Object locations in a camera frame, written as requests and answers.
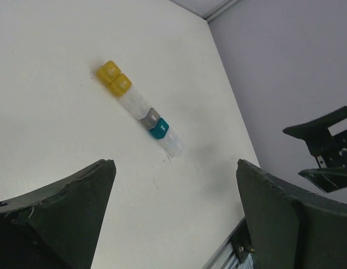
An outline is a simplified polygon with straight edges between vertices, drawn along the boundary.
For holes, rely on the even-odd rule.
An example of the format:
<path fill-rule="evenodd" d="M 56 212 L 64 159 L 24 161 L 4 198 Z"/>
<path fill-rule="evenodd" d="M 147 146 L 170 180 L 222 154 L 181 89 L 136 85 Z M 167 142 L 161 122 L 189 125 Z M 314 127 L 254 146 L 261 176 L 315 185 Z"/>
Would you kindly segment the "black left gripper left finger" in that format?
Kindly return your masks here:
<path fill-rule="evenodd" d="M 90 268 L 116 175 L 99 160 L 0 202 L 0 268 Z"/>

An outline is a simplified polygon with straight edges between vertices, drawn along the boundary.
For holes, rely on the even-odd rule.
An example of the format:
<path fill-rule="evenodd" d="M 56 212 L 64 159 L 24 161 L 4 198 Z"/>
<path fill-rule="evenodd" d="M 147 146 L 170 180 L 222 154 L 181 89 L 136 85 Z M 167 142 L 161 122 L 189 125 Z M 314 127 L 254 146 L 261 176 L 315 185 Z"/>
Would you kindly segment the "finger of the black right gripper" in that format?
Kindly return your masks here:
<path fill-rule="evenodd" d="M 306 169 L 298 174 L 325 193 L 347 188 L 347 167 Z"/>
<path fill-rule="evenodd" d="M 329 127 L 347 118 L 347 106 L 341 107 L 307 123 L 286 127 L 283 133 L 300 140 L 308 140 L 315 133 L 324 133 Z"/>

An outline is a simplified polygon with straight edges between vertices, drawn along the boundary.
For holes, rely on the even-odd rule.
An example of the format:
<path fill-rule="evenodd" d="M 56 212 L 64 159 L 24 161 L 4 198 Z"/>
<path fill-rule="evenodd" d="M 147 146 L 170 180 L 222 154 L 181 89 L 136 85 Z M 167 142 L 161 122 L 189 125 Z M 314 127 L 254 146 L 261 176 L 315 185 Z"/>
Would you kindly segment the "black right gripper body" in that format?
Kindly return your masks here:
<path fill-rule="evenodd" d="M 332 133 L 331 127 L 328 131 L 315 133 L 304 141 L 320 168 L 347 167 L 347 128 Z"/>

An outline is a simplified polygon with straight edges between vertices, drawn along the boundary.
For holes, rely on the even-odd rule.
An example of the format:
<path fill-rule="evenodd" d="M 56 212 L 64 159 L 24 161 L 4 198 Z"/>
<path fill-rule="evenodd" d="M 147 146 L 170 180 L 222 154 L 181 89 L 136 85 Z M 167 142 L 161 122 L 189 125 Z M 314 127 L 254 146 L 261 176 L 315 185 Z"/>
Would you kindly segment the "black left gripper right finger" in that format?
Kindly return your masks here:
<path fill-rule="evenodd" d="M 347 268 L 347 204 L 238 161 L 237 184 L 260 268 Z"/>

